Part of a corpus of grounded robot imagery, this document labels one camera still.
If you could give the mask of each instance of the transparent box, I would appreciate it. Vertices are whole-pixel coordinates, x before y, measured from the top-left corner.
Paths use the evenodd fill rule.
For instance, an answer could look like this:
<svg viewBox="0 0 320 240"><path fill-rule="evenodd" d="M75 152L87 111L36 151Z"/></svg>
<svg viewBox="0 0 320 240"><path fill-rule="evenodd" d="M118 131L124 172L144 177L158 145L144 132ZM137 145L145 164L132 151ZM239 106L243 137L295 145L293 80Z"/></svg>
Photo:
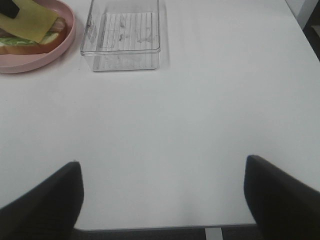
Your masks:
<svg viewBox="0 0 320 240"><path fill-rule="evenodd" d="M92 71L159 67L159 0L91 0L80 48Z"/></svg>

